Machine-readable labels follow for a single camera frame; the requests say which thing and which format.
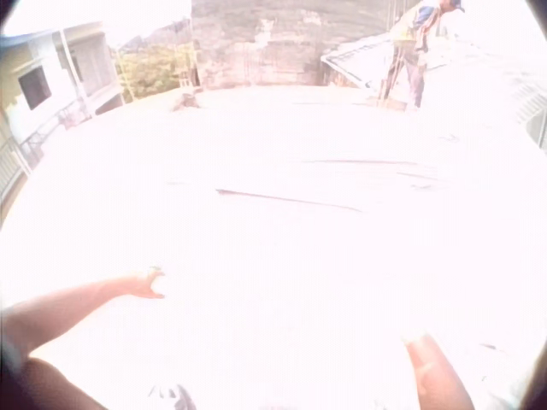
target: sky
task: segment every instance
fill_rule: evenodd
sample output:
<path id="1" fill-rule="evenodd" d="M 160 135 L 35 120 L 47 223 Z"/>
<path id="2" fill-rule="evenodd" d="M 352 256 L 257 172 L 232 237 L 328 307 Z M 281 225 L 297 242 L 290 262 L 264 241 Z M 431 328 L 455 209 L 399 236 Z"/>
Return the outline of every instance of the sky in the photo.
<path id="1" fill-rule="evenodd" d="M 110 43 L 181 20 L 191 14 L 191 0 L 20 0 L 2 34 L 17 36 L 90 21 L 104 21 Z"/>

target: shirt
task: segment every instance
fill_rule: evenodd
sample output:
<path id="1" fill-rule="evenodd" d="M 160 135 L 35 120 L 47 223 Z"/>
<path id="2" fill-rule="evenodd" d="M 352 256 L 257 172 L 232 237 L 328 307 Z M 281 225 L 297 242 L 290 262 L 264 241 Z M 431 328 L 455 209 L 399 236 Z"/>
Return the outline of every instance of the shirt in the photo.
<path id="1" fill-rule="evenodd" d="M 442 11 L 437 1 L 424 0 L 406 12 L 390 31 L 394 42 L 415 43 L 417 50 L 426 50 L 426 36 Z"/>

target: white post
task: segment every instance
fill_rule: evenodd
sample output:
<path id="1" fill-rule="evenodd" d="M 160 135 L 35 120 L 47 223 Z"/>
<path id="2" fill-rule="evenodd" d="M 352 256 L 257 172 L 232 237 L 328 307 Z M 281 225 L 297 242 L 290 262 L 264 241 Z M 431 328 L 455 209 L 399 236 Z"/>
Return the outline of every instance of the white post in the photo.
<path id="1" fill-rule="evenodd" d="M 65 56 L 67 57 L 68 66 L 70 67 L 70 72 L 72 73 L 76 86 L 78 87 L 78 94 L 84 100 L 86 111 L 89 113 L 89 115 L 92 118 L 95 118 L 96 117 L 95 111 L 91 108 L 89 99 L 87 98 L 87 94 L 85 94 L 84 86 L 79 81 L 78 73 L 76 72 L 76 67 L 74 66 L 74 62 L 72 61 L 72 56 L 70 55 L 70 49 L 68 48 L 67 37 L 65 36 L 65 31 L 63 28 L 59 30 L 59 34 L 61 35 L 62 48 L 65 50 Z"/>

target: person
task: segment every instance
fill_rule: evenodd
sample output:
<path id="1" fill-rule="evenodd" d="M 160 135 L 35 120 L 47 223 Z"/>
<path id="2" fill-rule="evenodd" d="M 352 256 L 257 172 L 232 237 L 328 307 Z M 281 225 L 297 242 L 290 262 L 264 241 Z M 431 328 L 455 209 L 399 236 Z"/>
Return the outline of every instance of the person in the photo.
<path id="1" fill-rule="evenodd" d="M 424 57 L 428 52 L 427 35 L 442 15 L 455 10 L 465 11 L 461 0 L 425 0 L 405 13 L 390 31 L 393 42 L 393 60 L 380 92 L 380 99 L 387 100 L 397 76 L 406 66 L 409 76 L 408 108 L 418 109 L 424 91 Z"/>
<path id="2" fill-rule="evenodd" d="M 71 384 L 51 364 L 29 354 L 77 325 L 90 313 L 119 296 L 162 299 L 152 289 L 161 269 L 61 290 L 2 311 L 2 409 L 102 410 L 101 404 Z M 154 408 L 194 410 L 180 386 L 150 392 Z"/>

